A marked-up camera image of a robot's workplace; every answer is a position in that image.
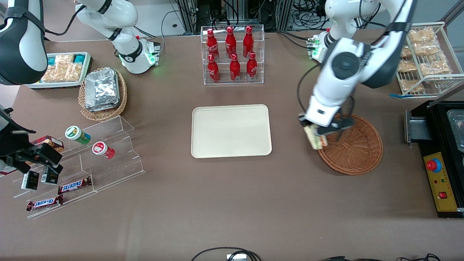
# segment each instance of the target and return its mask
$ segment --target white tray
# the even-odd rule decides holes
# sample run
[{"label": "white tray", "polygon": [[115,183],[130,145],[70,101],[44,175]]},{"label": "white tray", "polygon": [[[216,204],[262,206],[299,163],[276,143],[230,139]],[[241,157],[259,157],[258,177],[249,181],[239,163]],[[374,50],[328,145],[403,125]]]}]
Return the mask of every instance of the white tray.
[{"label": "white tray", "polygon": [[271,151],[266,105],[198,107],[193,110],[193,157],[265,156]]},{"label": "white tray", "polygon": [[54,89],[54,88],[64,88],[64,87],[72,87],[72,86],[77,86],[79,87],[81,83],[84,81],[85,76],[87,75],[87,71],[89,69],[89,64],[90,64],[90,54],[88,52],[62,52],[62,53],[48,53],[48,57],[55,57],[59,54],[83,54],[85,55],[84,58],[84,63],[82,64],[82,71],[81,71],[81,76],[79,77],[79,80],[77,82],[62,82],[62,83],[35,83],[35,84],[27,84],[26,86],[31,88],[31,89]]}]

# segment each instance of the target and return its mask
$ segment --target brown woven basket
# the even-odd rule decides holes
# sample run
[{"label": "brown woven basket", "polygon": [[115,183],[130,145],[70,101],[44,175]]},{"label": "brown woven basket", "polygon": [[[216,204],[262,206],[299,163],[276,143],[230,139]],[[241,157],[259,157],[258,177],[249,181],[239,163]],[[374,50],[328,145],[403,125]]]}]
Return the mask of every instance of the brown woven basket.
[{"label": "brown woven basket", "polygon": [[328,146],[319,150],[319,154],[336,171],[347,175],[361,175],[379,164],[383,144],[372,124],[357,115],[352,114],[352,117],[354,125],[345,130],[338,140],[338,132],[328,135]]},{"label": "brown woven basket", "polygon": [[[98,72],[101,70],[103,70],[103,68],[96,69],[94,72]],[[102,122],[102,121],[106,121],[108,119],[114,118],[122,113],[127,103],[127,88],[126,88],[126,82],[124,81],[124,78],[122,78],[122,75],[118,71],[117,71],[117,77],[119,80],[118,84],[119,84],[119,96],[121,99],[121,104],[117,108],[104,110],[104,111],[90,112],[88,109],[85,108],[85,80],[81,83],[81,86],[79,88],[79,97],[77,99],[79,101],[79,104],[83,108],[81,110],[82,115],[84,115],[89,120]]]}]

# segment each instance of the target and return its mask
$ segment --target yellow panel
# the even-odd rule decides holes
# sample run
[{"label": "yellow panel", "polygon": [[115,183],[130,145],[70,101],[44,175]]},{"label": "yellow panel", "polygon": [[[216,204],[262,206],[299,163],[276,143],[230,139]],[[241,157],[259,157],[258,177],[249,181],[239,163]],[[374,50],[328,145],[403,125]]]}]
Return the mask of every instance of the yellow panel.
[{"label": "yellow panel", "polygon": [[[456,206],[456,201],[454,200],[453,191],[451,190],[450,180],[448,179],[448,174],[446,173],[441,152],[425,156],[424,162],[427,163],[429,160],[434,158],[441,162],[441,171],[435,173],[431,170],[427,170],[427,167],[425,169],[427,170],[427,175],[429,176],[430,187],[432,188],[433,199],[435,200],[437,211],[457,211],[458,207]],[[440,192],[445,192],[447,198],[440,198]]]}]

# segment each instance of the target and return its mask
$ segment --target aluminum foil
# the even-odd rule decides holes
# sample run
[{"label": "aluminum foil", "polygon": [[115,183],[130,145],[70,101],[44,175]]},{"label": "aluminum foil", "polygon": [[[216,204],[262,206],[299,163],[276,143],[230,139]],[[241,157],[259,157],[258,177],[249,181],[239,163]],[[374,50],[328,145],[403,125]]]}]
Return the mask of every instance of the aluminum foil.
[{"label": "aluminum foil", "polygon": [[117,72],[105,67],[85,77],[85,108],[91,112],[118,107],[120,104]]}]

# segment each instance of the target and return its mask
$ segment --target coca-cola bottle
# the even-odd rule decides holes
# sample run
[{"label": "coca-cola bottle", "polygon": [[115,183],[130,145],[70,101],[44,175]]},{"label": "coca-cola bottle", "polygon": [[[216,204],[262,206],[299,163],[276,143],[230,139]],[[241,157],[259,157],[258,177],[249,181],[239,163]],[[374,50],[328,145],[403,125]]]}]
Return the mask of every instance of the coca-cola bottle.
[{"label": "coca-cola bottle", "polygon": [[250,52],[250,59],[246,63],[246,79],[250,82],[256,80],[256,68],[258,63],[256,62],[256,53]]},{"label": "coca-cola bottle", "polygon": [[245,29],[245,37],[243,37],[243,57],[248,58],[250,52],[253,51],[253,44],[255,40],[253,39],[253,27],[247,26]]},{"label": "coca-cola bottle", "polygon": [[232,58],[232,54],[237,52],[237,41],[235,40],[235,36],[233,35],[232,26],[227,27],[226,51],[227,51],[227,57],[229,59]]},{"label": "coca-cola bottle", "polygon": [[209,28],[207,32],[208,40],[206,40],[206,45],[208,46],[208,52],[213,55],[215,60],[219,60],[218,41],[214,37],[213,29]]},{"label": "coca-cola bottle", "polygon": [[212,54],[208,55],[208,61],[209,77],[216,84],[220,80],[218,64],[214,61],[214,56]]},{"label": "coca-cola bottle", "polygon": [[236,83],[240,81],[240,63],[238,63],[238,56],[236,53],[233,53],[231,58],[231,80]]}]

